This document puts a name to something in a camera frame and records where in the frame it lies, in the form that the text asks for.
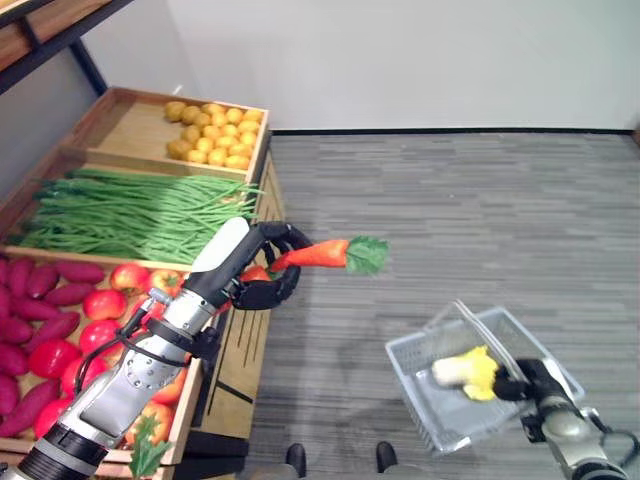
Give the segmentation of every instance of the produce bin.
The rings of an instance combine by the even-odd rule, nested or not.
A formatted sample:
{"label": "produce bin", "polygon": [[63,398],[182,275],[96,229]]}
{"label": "produce bin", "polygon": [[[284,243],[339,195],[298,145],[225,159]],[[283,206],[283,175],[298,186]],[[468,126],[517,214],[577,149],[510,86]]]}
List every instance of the produce bin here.
{"label": "produce bin", "polygon": [[[268,150],[268,112],[264,111],[248,170],[234,170],[164,157],[166,141],[174,138],[180,127],[163,119],[163,105],[176,99],[110,89],[0,205],[0,240],[4,243],[8,235],[20,231],[23,221],[33,216],[38,208],[38,202],[33,198],[40,188],[38,180],[61,178],[77,168],[175,176],[213,175],[253,183],[262,191],[254,207],[256,220],[282,220],[284,208]],[[194,105],[208,103],[190,99],[186,102]],[[190,270],[190,265],[185,264],[13,245],[0,245],[0,253],[12,258],[28,256],[36,261],[89,261],[102,265],[107,271],[128,261],[152,269]],[[221,316],[220,327],[224,333],[216,363],[207,366],[200,360],[192,361],[169,436],[174,446],[164,455],[162,466],[154,478],[204,478],[241,470],[243,457],[248,451],[247,440],[251,432],[269,319],[269,311],[240,312],[232,309]],[[28,388],[34,379],[30,374],[25,375],[21,388]],[[32,444],[31,431],[20,438],[0,438],[0,461],[19,462]],[[197,456],[198,460],[190,462],[190,456]],[[130,477],[127,468],[130,459],[130,451],[113,450],[100,466],[98,474]]]}

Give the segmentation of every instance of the leafy green vegetable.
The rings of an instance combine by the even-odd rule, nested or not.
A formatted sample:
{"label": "leafy green vegetable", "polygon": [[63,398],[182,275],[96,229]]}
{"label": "leafy green vegetable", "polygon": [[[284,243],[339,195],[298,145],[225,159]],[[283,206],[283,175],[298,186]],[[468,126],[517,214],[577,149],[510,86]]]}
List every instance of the leafy green vegetable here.
{"label": "leafy green vegetable", "polygon": [[171,448],[171,442],[158,442],[157,445],[151,443],[150,439],[157,425],[160,425],[160,422],[156,420],[155,413],[150,417],[140,417],[129,464],[133,478],[152,476],[160,466],[160,459],[164,453]]}
{"label": "leafy green vegetable", "polygon": [[389,245],[384,240],[360,235],[349,242],[347,272],[371,275],[382,270]]}

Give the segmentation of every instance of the white plastic basket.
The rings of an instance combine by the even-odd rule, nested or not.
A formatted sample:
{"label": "white plastic basket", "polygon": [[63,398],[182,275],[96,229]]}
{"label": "white plastic basket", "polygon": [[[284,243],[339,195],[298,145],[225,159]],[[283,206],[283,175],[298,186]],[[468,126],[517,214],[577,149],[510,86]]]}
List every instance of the white plastic basket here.
{"label": "white plastic basket", "polygon": [[575,400],[584,389],[506,309],[474,315],[459,300],[449,304],[422,331],[392,340],[387,354],[400,381],[404,400],[432,455],[454,452],[487,437],[531,408],[529,402],[474,402],[459,388],[439,386],[431,373],[434,361],[486,344],[491,356],[512,377],[526,381],[518,358],[556,362]]}

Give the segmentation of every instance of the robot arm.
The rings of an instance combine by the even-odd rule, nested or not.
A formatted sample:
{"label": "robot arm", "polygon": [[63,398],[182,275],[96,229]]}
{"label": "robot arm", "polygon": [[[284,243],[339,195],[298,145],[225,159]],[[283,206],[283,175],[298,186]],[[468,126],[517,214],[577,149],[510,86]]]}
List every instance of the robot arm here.
{"label": "robot arm", "polygon": [[82,480],[93,475],[153,394],[173,381],[185,355],[206,357],[217,351],[220,332],[215,324],[204,327],[227,301],[239,309],[259,310],[289,297],[299,267],[290,267],[271,282],[245,284],[236,278],[260,250],[271,263],[271,243],[281,252],[311,244],[289,224],[261,223],[250,228],[241,218],[227,222],[195,260],[175,299],[156,292],[154,296],[167,308],[161,320],[150,320],[150,333],[128,340],[145,314],[136,312],[122,329],[121,340],[127,348],[117,365],[83,391],[18,467],[1,475],[2,480]]}
{"label": "robot arm", "polygon": [[[534,401],[536,413],[522,418],[529,441],[546,442],[568,480],[628,480],[621,466],[610,461],[602,449],[602,433],[612,431],[607,432],[595,410],[587,414],[578,410],[555,362],[521,359],[517,363],[528,383],[509,379],[501,368],[494,391],[503,400]],[[634,445],[622,466],[638,453],[637,439],[629,436]]]}

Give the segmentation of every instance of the red tomato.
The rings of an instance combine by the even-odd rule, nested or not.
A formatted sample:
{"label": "red tomato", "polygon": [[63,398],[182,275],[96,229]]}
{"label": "red tomato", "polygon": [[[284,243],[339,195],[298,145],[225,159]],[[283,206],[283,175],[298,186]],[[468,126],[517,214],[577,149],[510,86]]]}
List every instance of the red tomato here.
{"label": "red tomato", "polygon": [[[173,412],[166,405],[149,402],[147,403],[147,406],[142,410],[140,417],[151,417],[153,415],[155,415],[156,421],[160,422],[159,425],[156,425],[156,428],[153,430],[153,436],[151,437],[151,443],[156,445],[158,442],[165,441],[167,438],[169,438],[171,422],[173,422]],[[131,445],[133,445],[133,440],[135,439],[136,426],[140,421],[140,417],[136,419],[136,421],[124,437],[127,443]]]}
{"label": "red tomato", "polygon": [[[138,300],[136,302],[136,304],[133,306],[133,309],[131,310],[131,314],[133,315],[136,310],[138,310],[138,308],[140,308],[140,306],[148,299],[149,297],[144,296],[143,298],[141,298],[140,300]],[[162,314],[164,313],[164,309],[166,307],[158,302],[155,302],[153,304],[153,307],[151,307],[151,311],[149,313],[147,313],[144,317],[142,317],[142,322],[141,325],[146,325],[147,322],[149,321],[149,318],[153,317],[153,318],[157,318],[158,320],[162,318]]]}
{"label": "red tomato", "polygon": [[82,310],[90,320],[120,318],[127,311],[127,297],[118,290],[94,290],[85,297]]}
{"label": "red tomato", "polygon": [[36,418],[33,424],[33,432],[36,434],[36,438],[43,437],[51,427],[53,427],[62,412],[71,405],[72,400],[71,397],[59,398],[49,403],[40,411],[38,418]]}
{"label": "red tomato", "polygon": [[[76,358],[73,362],[67,365],[67,368],[64,369],[64,373],[62,374],[62,391],[70,397],[73,397],[73,389],[76,384],[76,374],[78,373],[78,369],[80,368],[83,360],[84,358],[82,357]],[[100,357],[94,358],[89,364],[89,368],[87,368],[82,388],[84,389],[94,378],[107,370],[109,370],[109,364],[107,362]]]}
{"label": "red tomato", "polygon": [[180,398],[185,378],[187,378],[187,369],[183,368],[180,370],[180,373],[176,376],[173,382],[162,390],[158,390],[156,394],[151,397],[151,400],[162,403],[163,405],[173,405]]}
{"label": "red tomato", "polygon": [[111,272],[110,282],[125,295],[139,295],[147,289],[149,270],[135,263],[123,263]]}
{"label": "red tomato", "polygon": [[[80,334],[80,349],[82,353],[88,355],[96,348],[104,345],[109,340],[116,338],[116,330],[120,324],[116,320],[96,320],[84,327]],[[108,348],[103,355],[114,353],[121,345],[117,344]]]}
{"label": "red tomato", "polygon": [[149,277],[149,289],[155,287],[160,290],[164,290],[172,297],[175,297],[180,292],[182,287],[183,277],[178,272],[173,270],[160,269],[154,271]]}
{"label": "red tomato", "polygon": [[53,338],[31,352],[29,370],[42,378],[60,378],[67,365],[80,355],[80,349],[74,344]]}

